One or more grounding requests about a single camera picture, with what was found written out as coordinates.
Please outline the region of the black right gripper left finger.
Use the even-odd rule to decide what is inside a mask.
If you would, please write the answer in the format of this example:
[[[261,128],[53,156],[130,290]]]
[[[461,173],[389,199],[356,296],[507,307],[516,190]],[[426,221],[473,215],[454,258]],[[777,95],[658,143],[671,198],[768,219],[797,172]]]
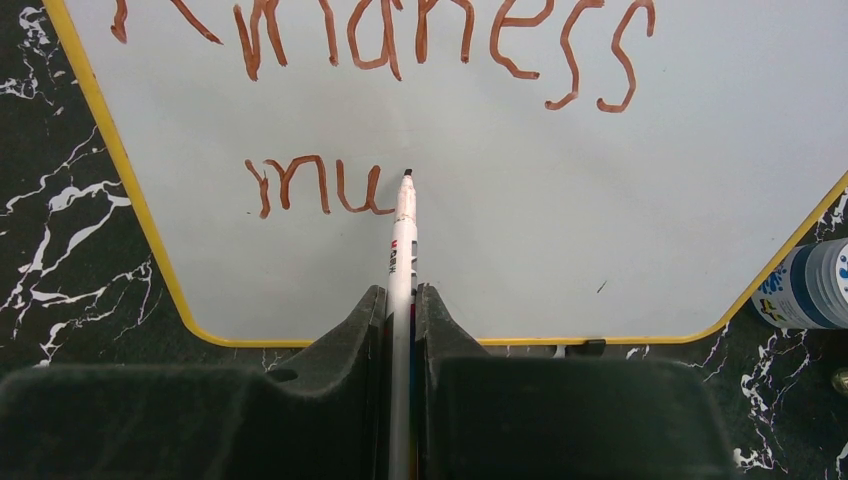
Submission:
[[[370,287],[279,367],[69,365],[1,384],[5,479],[371,479],[379,329]]]

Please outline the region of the yellow framed whiteboard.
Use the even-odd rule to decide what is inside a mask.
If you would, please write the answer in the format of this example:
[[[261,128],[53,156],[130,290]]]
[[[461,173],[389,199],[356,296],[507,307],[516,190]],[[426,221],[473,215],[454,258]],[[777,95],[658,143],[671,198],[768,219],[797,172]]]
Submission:
[[[847,183],[843,1],[49,1],[183,324],[320,337],[389,276],[489,344],[718,330]]]

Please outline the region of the white red marker pen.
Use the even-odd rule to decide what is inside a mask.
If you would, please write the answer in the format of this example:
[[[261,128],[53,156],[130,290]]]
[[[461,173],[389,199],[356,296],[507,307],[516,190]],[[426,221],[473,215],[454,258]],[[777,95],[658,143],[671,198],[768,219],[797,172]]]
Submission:
[[[404,171],[396,198],[387,283],[387,326],[391,330],[390,409],[387,477],[412,474],[411,346],[417,287],[416,191],[412,170]]]

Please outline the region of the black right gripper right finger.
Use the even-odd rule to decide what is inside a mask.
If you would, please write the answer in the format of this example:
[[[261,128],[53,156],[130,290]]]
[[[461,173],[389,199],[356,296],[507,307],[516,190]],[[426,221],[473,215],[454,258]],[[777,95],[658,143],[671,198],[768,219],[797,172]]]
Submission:
[[[423,479],[735,479],[718,408],[668,360],[489,353],[420,285]]]

